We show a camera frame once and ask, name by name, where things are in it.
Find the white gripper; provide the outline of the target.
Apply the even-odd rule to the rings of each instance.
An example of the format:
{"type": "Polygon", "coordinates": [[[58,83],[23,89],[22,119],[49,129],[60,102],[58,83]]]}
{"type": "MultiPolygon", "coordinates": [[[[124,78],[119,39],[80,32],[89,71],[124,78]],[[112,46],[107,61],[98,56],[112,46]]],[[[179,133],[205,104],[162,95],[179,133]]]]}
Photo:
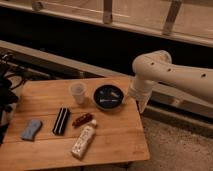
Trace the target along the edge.
{"type": "Polygon", "coordinates": [[[152,94],[153,86],[153,81],[144,80],[140,77],[134,77],[130,81],[128,94],[137,101],[140,113],[143,113],[147,106],[152,94]]]}

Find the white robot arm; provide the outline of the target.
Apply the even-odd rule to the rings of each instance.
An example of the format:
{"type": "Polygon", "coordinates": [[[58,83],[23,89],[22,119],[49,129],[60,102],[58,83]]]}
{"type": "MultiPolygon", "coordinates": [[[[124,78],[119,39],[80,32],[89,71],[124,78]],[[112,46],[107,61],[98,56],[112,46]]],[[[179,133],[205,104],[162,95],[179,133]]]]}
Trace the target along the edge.
{"type": "Polygon", "coordinates": [[[135,76],[130,82],[128,94],[139,102],[142,111],[158,82],[213,104],[213,69],[175,65],[165,50],[136,57],[132,69],[135,76]]]}

